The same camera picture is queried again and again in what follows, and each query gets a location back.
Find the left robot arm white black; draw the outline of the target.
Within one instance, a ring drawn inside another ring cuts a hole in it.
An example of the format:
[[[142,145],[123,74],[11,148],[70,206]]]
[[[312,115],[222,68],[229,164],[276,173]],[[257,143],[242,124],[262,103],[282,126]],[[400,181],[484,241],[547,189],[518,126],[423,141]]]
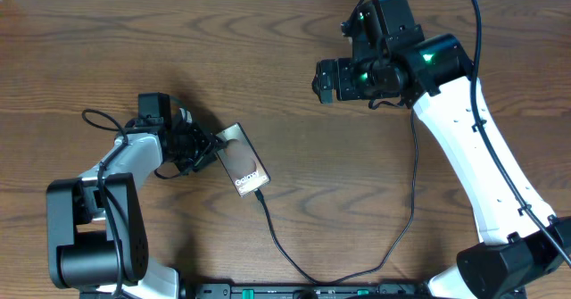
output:
[[[114,120],[112,149],[76,178],[46,189],[49,277],[82,298],[189,298],[180,272],[150,255],[138,198],[146,180],[166,162],[179,176],[215,162],[222,140],[198,123],[176,98],[145,93],[137,116]]]

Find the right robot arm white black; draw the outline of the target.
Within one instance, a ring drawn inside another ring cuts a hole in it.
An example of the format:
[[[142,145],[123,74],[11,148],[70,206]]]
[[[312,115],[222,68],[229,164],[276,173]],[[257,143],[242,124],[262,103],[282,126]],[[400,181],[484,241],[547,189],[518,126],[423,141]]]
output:
[[[352,56],[317,64],[312,88],[319,101],[410,108],[443,149],[471,203],[479,241],[428,281],[430,294],[506,298],[555,271],[570,251],[570,221],[555,214],[518,166],[458,39],[426,38],[407,0],[359,4],[342,32]]]

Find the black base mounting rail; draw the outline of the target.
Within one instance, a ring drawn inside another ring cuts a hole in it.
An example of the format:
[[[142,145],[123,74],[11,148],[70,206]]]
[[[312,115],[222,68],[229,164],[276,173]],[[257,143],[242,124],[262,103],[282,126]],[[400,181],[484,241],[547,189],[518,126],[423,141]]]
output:
[[[210,283],[184,286],[179,293],[185,299],[429,299],[434,298],[424,285],[383,283],[358,286],[310,285],[231,285]]]

